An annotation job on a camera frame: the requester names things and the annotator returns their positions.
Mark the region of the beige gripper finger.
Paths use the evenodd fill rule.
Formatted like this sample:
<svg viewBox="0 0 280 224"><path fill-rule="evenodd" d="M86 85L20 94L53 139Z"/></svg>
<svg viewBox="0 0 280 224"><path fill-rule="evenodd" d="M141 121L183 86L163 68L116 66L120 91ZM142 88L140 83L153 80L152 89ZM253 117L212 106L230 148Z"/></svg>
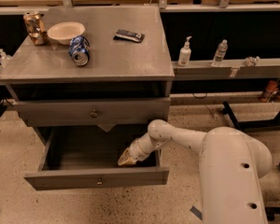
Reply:
<svg viewBox="0 0 280 224"><path fill-rule="evenodd" d="M118 166L131 166L136 165L137 160L134 159L129 152L129 149L126 148L121 156L118 159Z"/></svg>

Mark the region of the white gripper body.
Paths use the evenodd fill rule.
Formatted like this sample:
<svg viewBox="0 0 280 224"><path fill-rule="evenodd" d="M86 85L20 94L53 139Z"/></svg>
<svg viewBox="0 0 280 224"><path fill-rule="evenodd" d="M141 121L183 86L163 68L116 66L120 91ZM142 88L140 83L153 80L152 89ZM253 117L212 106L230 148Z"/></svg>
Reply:
<svg viewBox="0 0 280 224"><path fill-rule="evenodd" d="M129 154L133 161L144 161L151 152L160 148L161 143L148 133L136 138L129 146Z"/></svg>

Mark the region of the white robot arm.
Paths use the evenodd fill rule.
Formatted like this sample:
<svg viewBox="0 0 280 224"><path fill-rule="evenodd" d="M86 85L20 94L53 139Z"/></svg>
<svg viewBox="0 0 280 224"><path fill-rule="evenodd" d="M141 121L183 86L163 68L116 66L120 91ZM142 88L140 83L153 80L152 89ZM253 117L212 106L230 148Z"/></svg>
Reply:
<svg viewBox="0 0 280 224"><path fill-rule="evenodd" d="M207 133L176 128L155 119L132 141L118 165L134 165L170 142L199 154L203 224L268 224L259 180L273 165L259 140L231 127Z"/></svg>

